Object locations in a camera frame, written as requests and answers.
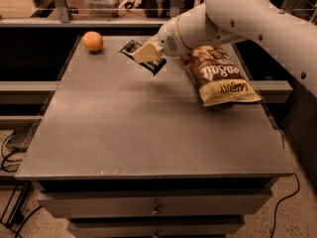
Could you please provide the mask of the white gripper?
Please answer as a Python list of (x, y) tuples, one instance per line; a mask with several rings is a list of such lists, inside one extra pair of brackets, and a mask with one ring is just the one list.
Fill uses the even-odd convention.
[(169, 57), (179, 57), (191, 51), (188, 44), (190, 33), (183, 16), (164, 23), (158, 31), (158, 42), (147, 42), (133, 52), (137, 63), (160, 60), (162, 51)]

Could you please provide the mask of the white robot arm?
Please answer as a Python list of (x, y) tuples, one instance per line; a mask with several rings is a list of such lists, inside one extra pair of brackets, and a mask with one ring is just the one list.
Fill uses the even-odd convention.
[(138, 62), (180, 57), (201, 46), (251, 40), (317, 96), (317, 26), (269, 0), (205, 0), (165, 22), (133, 52)]

